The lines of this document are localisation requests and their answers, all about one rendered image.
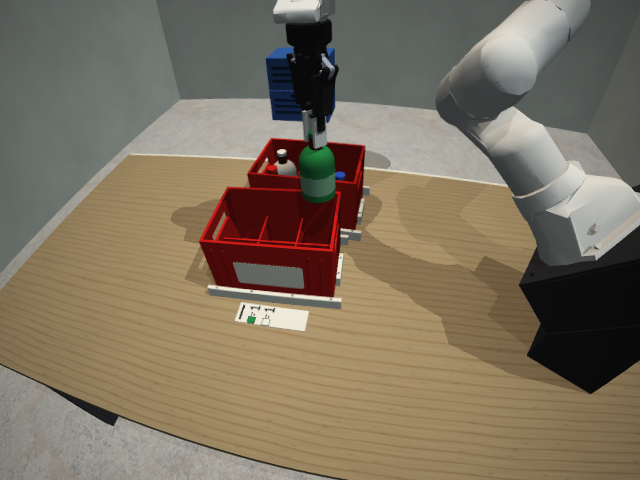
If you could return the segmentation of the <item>green bottle with pale green label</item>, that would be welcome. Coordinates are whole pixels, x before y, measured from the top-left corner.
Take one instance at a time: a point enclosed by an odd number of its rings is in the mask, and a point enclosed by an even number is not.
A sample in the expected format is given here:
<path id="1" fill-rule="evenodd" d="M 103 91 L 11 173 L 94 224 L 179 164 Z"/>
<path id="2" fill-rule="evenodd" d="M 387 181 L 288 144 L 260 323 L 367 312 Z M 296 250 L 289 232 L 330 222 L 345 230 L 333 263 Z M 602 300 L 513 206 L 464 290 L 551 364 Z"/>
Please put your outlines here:
<path id="1" fill-rule="evenodd" d="M 325 203 L 336 193 L 335 158 L 327 146 L 313 148 L 312 129 L 308 131 L 309 145 L 299 156 L 302 196 L 311 203 Z"/>

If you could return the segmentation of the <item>white paper strip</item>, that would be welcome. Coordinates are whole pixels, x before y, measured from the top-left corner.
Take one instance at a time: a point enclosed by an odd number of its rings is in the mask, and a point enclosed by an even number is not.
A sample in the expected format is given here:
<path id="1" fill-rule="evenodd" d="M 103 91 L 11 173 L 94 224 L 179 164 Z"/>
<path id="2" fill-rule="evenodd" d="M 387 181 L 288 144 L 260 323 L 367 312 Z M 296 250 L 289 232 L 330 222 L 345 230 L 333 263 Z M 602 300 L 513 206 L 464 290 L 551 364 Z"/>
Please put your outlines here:
<path id="1" fill-rule="evenodd" d="M 241 302 L 235 321 L 305 331 L 309 311 Z"/>

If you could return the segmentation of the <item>dark red crate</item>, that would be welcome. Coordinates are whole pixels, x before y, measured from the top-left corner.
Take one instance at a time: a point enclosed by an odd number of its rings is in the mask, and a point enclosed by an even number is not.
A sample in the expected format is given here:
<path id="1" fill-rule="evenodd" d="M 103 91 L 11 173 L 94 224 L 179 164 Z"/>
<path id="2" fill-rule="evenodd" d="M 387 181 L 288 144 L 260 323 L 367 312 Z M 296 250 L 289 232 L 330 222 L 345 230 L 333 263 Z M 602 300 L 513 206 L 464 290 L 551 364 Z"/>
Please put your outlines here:
<path id="1" fill-rule="evenodd" d="M 217 286 L 333 298 L 340 228 L 341 192 L 227 187 L 199 243 Z"/>
<path id="2" fill-rule="evenodd" d="M 308 145 L 304 140 L 271 138 L 247 173 L 250 188 L 301 189 L 298 159 Z M 327 142 L 325 146 L 334 155 L 335 173 L 345 173 L 345 181 L 336 180 L 336 191 L 341 192 L 341 228 L 355 230 L 361 203 L 356 184 L 358 180 L 358 190 L 360 185 L 363 189 L 365 145 Z M 297 176 L 268 174 L 267 167 L 278 161 L 279 149 L 287 151 L 287 159 L 296 166 Z M 267 157 L 268 164 L 258 173 Z"/>

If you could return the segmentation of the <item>white bottle with grey label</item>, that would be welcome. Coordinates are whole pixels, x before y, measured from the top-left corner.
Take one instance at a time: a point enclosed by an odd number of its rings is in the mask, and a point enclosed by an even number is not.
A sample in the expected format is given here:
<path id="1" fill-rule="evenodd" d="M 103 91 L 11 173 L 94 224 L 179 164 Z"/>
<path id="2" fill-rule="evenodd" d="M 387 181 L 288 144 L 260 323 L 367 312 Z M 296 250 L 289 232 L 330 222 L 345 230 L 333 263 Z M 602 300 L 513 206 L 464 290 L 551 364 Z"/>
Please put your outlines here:
<path id="1" fill-rule="evenodd" d="M 297 176 L 296 166 L 290 160 L 287 161 L 286 150 L 278 150 L 277 155 L 278 161 L 274 165 L 277 165 L 278 175 Z"/>

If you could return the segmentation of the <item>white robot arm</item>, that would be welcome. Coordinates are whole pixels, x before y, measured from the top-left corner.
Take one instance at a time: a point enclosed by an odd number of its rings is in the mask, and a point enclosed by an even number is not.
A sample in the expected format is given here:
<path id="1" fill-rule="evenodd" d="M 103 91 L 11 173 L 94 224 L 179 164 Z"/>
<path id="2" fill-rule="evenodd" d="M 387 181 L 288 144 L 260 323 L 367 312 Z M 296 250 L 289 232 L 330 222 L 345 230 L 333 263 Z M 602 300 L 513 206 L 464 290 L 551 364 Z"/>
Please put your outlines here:
<path id="1" fill-rule="evenodd" d="M 504 179 L 548 266 L 596 261 L 640 225 L 640 193 L 565 161 L 545 127 L 513 107 L 577 34 L 590 5 L 525 1 L 445 76 L 435 99 L 440 117 Z M 334 14 L 335 0 L 278 0 L 273 10 L 276 24 Z"/>

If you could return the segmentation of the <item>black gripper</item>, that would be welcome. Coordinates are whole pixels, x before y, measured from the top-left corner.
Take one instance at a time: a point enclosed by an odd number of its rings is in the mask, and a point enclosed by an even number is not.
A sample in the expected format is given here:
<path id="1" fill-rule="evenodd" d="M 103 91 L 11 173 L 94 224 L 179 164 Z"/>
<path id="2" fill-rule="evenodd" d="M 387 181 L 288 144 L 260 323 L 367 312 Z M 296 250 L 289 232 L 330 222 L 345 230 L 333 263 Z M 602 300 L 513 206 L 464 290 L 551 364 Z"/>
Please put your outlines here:
<path id="1" fill-rule="evenodd" d="M 287 23 L 286 36 L 287 43 L 294 46 L 294 52 L 286 57 L 296 104 L 303 110 L 304 141 L 308 142 L 308 131 L 312 129 L 313 148 L 317 149 L 327 145 L 326 116 L 333 113 L 339 71 L 337 65 L 328 61 L 326 48 L 332 41 L 332 22 L 327 19 L 316 23 Z"/>

